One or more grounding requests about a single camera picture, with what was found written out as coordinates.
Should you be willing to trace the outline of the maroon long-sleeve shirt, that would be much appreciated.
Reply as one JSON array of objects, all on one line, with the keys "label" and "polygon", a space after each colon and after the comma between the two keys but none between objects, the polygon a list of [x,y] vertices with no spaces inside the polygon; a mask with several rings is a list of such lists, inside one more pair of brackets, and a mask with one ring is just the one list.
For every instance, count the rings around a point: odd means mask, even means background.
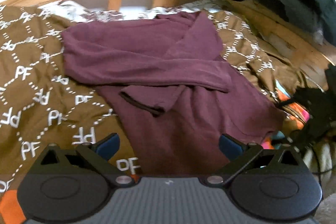
[{"label": "maroon long-sleeve shirt", "polygon": [[78,23],[62,39],[66,75],[116,112],[144,174],[210,174],[228,163],[221,135],[261,143],[282,128],[284,113],[222,58],[205,11]]}]

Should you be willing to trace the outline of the brown PF-print duvet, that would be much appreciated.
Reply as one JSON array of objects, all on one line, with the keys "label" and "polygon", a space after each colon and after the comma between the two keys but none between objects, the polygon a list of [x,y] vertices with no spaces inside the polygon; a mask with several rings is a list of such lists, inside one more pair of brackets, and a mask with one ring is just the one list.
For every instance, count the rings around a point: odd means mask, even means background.
[{"label": "brown PF-print duvet", "polygon": [[[275,92],[279,82],[293,93],[309,85],[288,61],[263,51],[238,16],[207,13],[223,42],[222,58],[257,90]],[[112,132],[121,144],[111,163],[143,173],[116,112],[93,86],[65,73],[62,32],[75,24],[35,7],[1,7],[1,195],[18,187],[49,143],[72,148]]]}]

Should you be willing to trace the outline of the white floral bed sheet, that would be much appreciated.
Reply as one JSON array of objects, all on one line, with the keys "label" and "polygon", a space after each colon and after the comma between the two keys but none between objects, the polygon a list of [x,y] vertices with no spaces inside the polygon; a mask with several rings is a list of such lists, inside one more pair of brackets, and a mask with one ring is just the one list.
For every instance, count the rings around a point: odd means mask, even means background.
[{"label": "white floral bed sheet", "polygon": [[39,8],[49,14],[57,15],[76,23],[153,19],[158,14],[168,15],[179,12],[197,12],[201,10],[215,13],[222,9],[219,0],[198,0],[175,7],[154,7],[144,11],[131,9],[126,12],[116,10],[95,11],[87,9],[74,1],[55,1],[39,6]]}]

